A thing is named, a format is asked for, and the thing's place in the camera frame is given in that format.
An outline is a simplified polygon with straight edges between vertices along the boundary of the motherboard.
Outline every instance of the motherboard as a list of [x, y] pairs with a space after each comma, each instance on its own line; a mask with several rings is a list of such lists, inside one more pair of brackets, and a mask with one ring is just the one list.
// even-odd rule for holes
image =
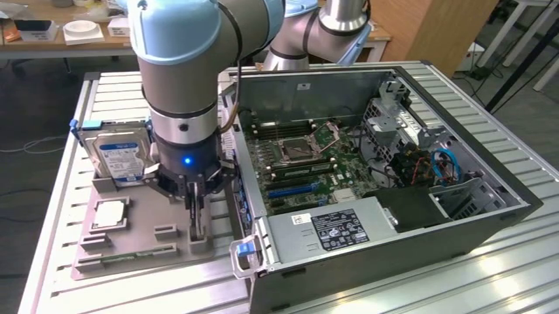
[[358, 200], [379, 189], [355, 128], [337, 121], [253, 124], [247, 144], [269, 215]]

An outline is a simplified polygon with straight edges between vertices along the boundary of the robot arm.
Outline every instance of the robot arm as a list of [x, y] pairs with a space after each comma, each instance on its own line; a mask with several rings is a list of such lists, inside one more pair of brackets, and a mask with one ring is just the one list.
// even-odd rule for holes
[[273, 40], [285, 6], [282, 0], [129, 0], [126, 4], [158, 162], [146, 171], [145, 182], [171, 201], [185, 199], [197, 239], [205, 196], [221, 191], [234, 177], [234, 167], [219, 152], [225, 130], [218, 123], [218, 75]]
[[309, 54], [341, 65], [353, 64], [371, 32], [367, 0], [287, 0], [286, 19], [265, 62], [265, 69], [309, 68]]

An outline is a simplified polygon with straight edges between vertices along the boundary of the power supply label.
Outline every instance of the power supply label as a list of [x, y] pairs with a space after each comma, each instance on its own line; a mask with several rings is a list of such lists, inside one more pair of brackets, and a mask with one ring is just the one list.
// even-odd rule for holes
[[313, 225], [327, 251], [369, 241], [366, 230], [353, 209], [313, 217]]
[[142, 180], [143, 160], [137, 156], [141, 152], [138, 143], [101, 145], [99, 148], [113, 178], [121, 182]]

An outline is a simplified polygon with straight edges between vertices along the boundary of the aluminum slotted surface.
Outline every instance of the aluminum slotted surface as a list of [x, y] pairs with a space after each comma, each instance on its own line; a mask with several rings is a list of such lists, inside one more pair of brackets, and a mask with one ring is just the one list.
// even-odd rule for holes
[[[402, 66], [457, 117], [499, 161], [545, 201], [517, 226], [505, 229], [469, 255], [370, 285], [297, 305], [283, 313], [549, 313], [559, 309], [559, 174], [431, 66]], [[230, 84], [221, 75], [222, 85]], [[103, 73], [89, 80], [77, 117], [146, 118], [141, 75]], [[430, 126], [441, 121], [411, 95], [413, 109]], [[86, 215], [93, 165], [71, 139], [63, 157], [21, 313], [246, 313], [249, 294], [234, 278], [230, 257], [74, 281], [70, 265]], [[233, 240], [223, 195], [211, 203], [225, 248]]]

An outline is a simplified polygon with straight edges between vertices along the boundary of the blue cable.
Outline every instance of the blue cable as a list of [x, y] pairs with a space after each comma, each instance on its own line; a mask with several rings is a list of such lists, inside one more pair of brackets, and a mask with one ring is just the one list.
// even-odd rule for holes
[[437, 167], [437, 153], [446, 154], [451, 158], [451, 162], [454, 163], [454, 168], [457, 170], [457, 182], [461, 182], [461, 166], [458, 164], [458, 159], [454, 153], [446, 148], [438, 148], [434, 152], [431, 152], [431, 164], [434, 167], [435, 174], [439, 178], [445, 178], [439, 168]]

